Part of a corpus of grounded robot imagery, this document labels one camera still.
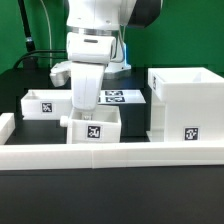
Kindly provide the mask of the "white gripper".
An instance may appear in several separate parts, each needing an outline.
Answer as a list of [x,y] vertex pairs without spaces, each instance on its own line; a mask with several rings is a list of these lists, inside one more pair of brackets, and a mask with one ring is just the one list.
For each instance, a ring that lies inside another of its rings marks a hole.
[[103,75],[116,52],[113,36],[94,36],[69,32],[67,55],[71,62],[72,105],[91,113],[98,103]]

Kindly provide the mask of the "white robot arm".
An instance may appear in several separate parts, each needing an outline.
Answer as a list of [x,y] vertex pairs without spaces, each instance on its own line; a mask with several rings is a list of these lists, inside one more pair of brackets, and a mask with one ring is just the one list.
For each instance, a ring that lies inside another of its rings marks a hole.
[[68,0],[67,60],[50,72],[58,87],[71,82],[72,105],[85,115],[95,110],[109,63],[118,63],[122,26],[145,28],[160,15],[163,0]]

